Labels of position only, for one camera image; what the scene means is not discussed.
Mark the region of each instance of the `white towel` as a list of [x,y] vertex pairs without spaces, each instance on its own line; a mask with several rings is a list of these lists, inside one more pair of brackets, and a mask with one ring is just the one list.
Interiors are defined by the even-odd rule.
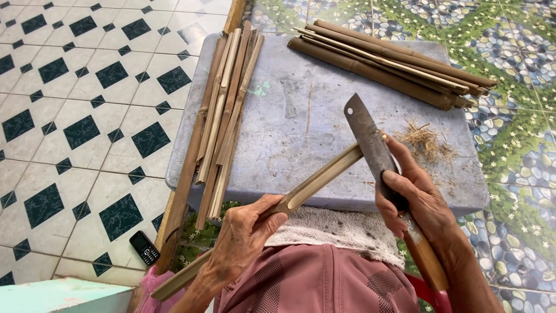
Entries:
[[300,207],[270,236],[265,247],[324,243],[401,269],[405,266],[394,235],[378,213]]

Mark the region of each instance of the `black mobile phone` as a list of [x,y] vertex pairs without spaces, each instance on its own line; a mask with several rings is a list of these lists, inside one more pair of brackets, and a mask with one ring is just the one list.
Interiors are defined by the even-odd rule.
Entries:
[[160,253],[155,248],[155,245],[152,244],[142,231],[138,231],[131,236],[130,243],[147,266],[153,265],[160,257]]

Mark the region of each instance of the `wrinkled hand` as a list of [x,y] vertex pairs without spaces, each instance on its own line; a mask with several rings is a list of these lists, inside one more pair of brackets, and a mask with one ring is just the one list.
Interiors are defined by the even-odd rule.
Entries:
[[239,278],[261,254],[266,240],[287,221],[285,213],[276,213],[255,225],[259,215],[283,197],[265,194],[255,203],[230,208],[205,270],[225,284]]
[[[385,141],[392,155],[398,160],[402,175],[389,170],[384,171],[384,183],[407,198],[415,221],[421,226],[431,245],[442,248],[441,241],[447,235],[460,231],[454,214],[431,177],[417,165],[409,149],[390,135],[386,135]],[[388,229],[397,237],[403,238],[403,231],[407,230],[407,225],[398,217],[396,207],[384,198],[378,188],[375,200]]]

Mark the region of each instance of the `knife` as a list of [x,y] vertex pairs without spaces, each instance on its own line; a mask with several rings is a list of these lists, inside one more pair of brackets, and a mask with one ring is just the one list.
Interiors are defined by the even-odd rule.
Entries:
[[408,230],[404,232],[404,241],[423,279],[429,288],[434,291],[448,289],[449,283],[446,273],[429,241],[411,215],[408,200],[388,187],[382,179],[382,173],[385,170],[398,173],[398,168],[394,163],[388,146],[384,142],[382,133],[376,127],[373,118],[361,101],[361,98],[359,98],[359,95],[354,94],[347,102],[344,107],[344,115],[363,152],[365,161],[371,169],[380,192],[384,198],[396,206],[398,215],[408,224]]

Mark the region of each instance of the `fingernail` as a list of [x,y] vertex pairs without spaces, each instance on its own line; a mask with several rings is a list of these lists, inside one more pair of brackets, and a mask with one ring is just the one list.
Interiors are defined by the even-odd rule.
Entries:
[[392,172],[391,170],[385,170],[383,172],[383,180],[385,182],[392,182],[394,181],[394,179],[396,179],[396,173]]
[[278,222],[280,223],[280,225],[283,225],[284,223],[287,222],[287,215],[285,213],[280,214],[278,216]]

